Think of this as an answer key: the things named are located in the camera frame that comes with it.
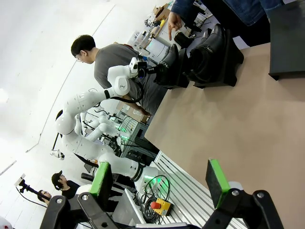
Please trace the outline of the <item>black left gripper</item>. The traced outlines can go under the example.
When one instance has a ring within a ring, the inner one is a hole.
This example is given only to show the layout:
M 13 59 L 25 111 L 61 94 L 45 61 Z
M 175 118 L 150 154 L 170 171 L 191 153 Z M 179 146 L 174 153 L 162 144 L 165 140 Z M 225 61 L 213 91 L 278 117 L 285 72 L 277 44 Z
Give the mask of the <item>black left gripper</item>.
M 148 74 L 153 74 L 157 72 L 157 66 L 150 67 L 147 62 L 138 62 L 138 78 L 144 78 Z

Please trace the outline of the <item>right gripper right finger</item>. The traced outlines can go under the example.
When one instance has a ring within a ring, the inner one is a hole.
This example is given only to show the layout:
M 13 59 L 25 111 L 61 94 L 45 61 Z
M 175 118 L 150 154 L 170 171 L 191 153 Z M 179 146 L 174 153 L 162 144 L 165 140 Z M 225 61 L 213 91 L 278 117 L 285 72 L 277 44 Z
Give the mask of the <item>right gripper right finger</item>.
M 225 229 L 232 219 L 242 219 L 248 229 L 284 228 L 270 194 L 248 194 L 240 183 L 228 182 L 217 159 L 208 160 L 205 180 L 215 210 L 204 229 Z

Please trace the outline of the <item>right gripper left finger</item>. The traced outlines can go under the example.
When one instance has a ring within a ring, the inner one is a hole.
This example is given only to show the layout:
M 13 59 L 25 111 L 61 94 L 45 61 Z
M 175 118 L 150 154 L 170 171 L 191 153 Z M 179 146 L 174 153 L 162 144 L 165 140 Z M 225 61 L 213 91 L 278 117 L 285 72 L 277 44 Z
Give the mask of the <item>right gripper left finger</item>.
M 41 229 L 75 229 L 88 222 L 93 229 L 118 229 L 106 209 L 112 189 L 111 165 L 100 163 L 91 187 L 71 199 L 53 196 L 41 222 Z

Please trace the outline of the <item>person's right hand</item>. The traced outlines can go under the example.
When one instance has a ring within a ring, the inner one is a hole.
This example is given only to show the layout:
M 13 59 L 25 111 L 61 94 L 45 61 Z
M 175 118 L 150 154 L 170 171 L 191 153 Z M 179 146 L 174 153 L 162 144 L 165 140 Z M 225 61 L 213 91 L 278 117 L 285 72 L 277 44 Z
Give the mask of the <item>person's right hand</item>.
M 178 14 L 170 12 L 168 16 L 168 36 L 170 41 L 172 40 L 172 31 L 177 31 L 182 27 L 181 21 L 181 17 Z

